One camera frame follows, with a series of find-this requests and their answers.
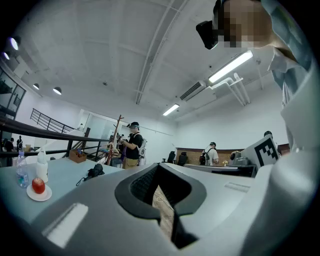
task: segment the white wall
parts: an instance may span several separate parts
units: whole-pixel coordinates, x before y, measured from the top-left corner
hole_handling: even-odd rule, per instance
[[[103,132],[105,130],[106,123],[107,123],[107,120],[102,119],[97,116],[92,116],[92,118],[90,118],[90,121],[87,124],[87,127],[90,128],[89,137],[95,138],[95,139],[101,139]],[[94,147],[97,145],[98,145],[98,142],[88,141],[85,146],[86,147]]]
[[[78,127],[80,109],[77,106],[63,100],[49,97],[39,97],[35,93],[32,93],[28,90],[24,94],[19,109],[16,113],[15,120],[43,129],[42,126],[37,125],[35,121],[30,119],[33,109],[36,109],[48,117],[53,118],[65,125],[73,128]],[[14,138],[14,145],[16,145],[19,134],[13,133],[12,137]],[[32,148],[39,146],[38,144],[35,145],[35,137],[23,135],[22,141],[23,147],[25,147],[26,144],[30,144]]]
[[[42,97],[36,109],[48,117],[55,119],[67,126],[77,128],[80,107],[56,98]]]
[[[18,122],[24,123],[26,125],[30,125],[30,126],[34,126],[34,127],[42,129],[42,127],[40,125],[37,125],[37,123],[35,121],[30,119],[32,110],[33,110],[33,108],[36,108],[37,102],[40,99],[41,98],[39,96],[37,96],[36,94],[34,94],[30,91],[26,91],[23,96],[23,99],[20,103],[20,106],[18,108],[18,111],[16,113],[15,120]],[[12,137],[14,138],[13,145],[16,146],[17,139],[19,139],[19,134],[13,133]],[[23,145],[22,145],[23,147],[25,147],[26,144],[31,145],[32,148],[35,146],[35,137],[22,135],[22,141],[23,141]]]
[[[176,146],[204,149],[210,142],[216,142],[217,149],[244,149],[260,140],[265,131],[271,131],[279,145],[288,143],[285,122],[280,115],[281,89],[273,82],[264,90],[255,89],[248,94],[251,104],[245,107],[234,98],[179,122]]]

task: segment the water bottle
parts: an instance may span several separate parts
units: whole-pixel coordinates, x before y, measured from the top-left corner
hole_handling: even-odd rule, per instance
[[[29,178],[27,173],[25,152],[23,151],[23,149],[19,151],[19,156],[16,161],[16,169],[18,184],[21,188],[25,189],[29,185]]]

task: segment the desk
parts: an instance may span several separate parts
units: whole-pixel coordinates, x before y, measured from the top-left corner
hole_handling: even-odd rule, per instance
[[[31,223],[45,208],[75,189],[76,183],[82,177],[87,177],[88,170],[96,164],[91,160],[75,163],[69,158],[48,161],[48,182],[46,184],[51,188],[52,196],[49,200],[43,202],[32,200],[28,197],[26,189],[18,186],[16,167],[0,168],[0,193],[2,199],[11,213]],[[105,173],[103,176],[122,170],[105,164],[102,167]],[[27,172],[29,180],[32,181],[36,177],[36,164],[28,164]]]

